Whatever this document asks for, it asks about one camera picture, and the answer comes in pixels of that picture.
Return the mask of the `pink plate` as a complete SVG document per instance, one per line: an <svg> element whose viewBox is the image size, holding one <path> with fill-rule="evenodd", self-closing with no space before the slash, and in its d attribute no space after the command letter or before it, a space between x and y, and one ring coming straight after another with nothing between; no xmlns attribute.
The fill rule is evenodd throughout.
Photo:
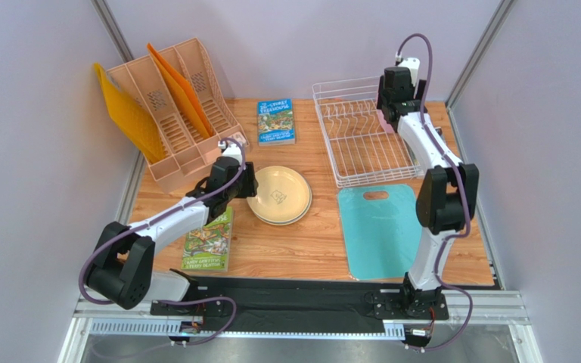
<svg viewBox="0 0 581 363"><path fill-rule="evenodd" d="M379 121L381 123L381 126L382 126L383 130L386 133L388 133L388 134L396 134L397 133L395 122L387 121L385 119L384 114L382 113L381 110L378 110L377 111L377 116L378 116L378 119L379 119Z"/></svg>

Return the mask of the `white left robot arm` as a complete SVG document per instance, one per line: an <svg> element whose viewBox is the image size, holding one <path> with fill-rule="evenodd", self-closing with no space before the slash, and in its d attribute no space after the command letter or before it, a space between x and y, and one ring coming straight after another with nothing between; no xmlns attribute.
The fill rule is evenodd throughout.
<svg viewBox="0 0 581 363"><path fill-rule="evenodd" d="M156 273L155 256L180 237L217 220L233 199L256 196L257 186L252 162L221 156L210 175L170 208L131 225L107 224L79 272L81 296L125 310L144 300L183 300L188 279Z"/></svg>

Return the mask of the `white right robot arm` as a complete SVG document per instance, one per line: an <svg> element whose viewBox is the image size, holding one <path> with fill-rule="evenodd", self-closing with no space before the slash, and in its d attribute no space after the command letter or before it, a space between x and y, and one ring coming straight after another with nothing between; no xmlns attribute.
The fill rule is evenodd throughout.
<svg viewBox="0 0 581 363"><path fill-rule="evenodd" d="M424 170L416 215L423 228L414 264L403 281L410 309L442 300L441 272L453 242L474 216L479 171L463 163L434 130L418 89L419 62L406 58L387 67L380 78L377 108L409 146Z"/></svg>

